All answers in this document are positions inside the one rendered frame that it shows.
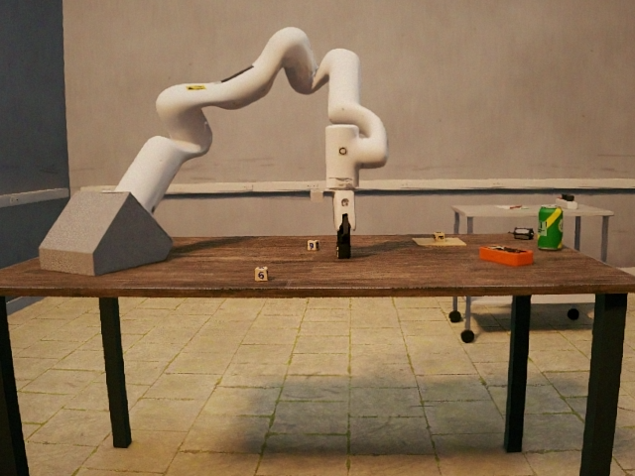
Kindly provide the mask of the beige square mat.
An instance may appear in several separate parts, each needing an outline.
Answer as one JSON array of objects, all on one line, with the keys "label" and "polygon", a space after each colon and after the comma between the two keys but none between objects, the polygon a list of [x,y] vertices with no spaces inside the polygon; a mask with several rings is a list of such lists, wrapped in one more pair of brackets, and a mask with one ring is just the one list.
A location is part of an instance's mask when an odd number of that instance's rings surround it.
[{"label": "beige square mat", "polygon": [[458,238],[444,238],[444,242],[436,242],[434,238],[412,238],[419,247],[424,246],[466,246],[464,242]]}]

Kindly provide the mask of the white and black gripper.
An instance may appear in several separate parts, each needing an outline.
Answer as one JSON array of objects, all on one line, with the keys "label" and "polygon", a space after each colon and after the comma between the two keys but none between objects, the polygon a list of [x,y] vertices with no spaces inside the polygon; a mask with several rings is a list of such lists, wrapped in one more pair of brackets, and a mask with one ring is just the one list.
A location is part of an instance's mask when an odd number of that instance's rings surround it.
[{"label": "white and black gripper", "polygon": [[[333,224],[337,230],[336,255],[338,259],[350,259],[350,228],[356,230],[355,198],[351,190],[335,190],[332,192]],[[349,235],[348,235],[349,233]]]}]

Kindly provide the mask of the green and yellow drink can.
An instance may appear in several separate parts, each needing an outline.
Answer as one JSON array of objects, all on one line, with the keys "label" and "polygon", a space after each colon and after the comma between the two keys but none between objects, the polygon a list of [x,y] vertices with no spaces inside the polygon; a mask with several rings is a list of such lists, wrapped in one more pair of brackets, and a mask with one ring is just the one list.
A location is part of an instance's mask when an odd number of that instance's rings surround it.
[{"label": "green and yellow drink can", "polygon": [[559,251],[563,246],[564,212],[561,205],[541,206],[538,220],[538,248],[542,251]]}]

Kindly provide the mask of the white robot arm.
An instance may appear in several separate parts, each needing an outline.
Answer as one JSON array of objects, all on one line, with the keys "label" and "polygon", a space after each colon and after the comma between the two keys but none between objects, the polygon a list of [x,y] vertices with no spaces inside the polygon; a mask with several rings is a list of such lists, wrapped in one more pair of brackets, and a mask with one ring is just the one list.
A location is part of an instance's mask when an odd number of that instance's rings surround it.
[{"label": "white robot arm", "polygon": [[[360,169],[386,165],[385,127],[374,113],[360,106],[359,57],[335,49],[317,66],[307,35],[297,28],[285,28],[244,70],[218,82],[180,84],[164,90],[156,108],[171,139],[151,138],[114,191],[131,191],[154,217],[182,164],[205,155],[211,147],[212,131],[201,109],[236,110],[261,99],[282,67],[291,87],[300,94],[313,94],[329,82],[327,114],[333,125],[325,128],[325,164],[326,187],[330,188],[311,190],[311,201],[313,193],[313,202],[323,202],[324,191],[355,189]],[[359,138],[359,133],[367,138]]]}]

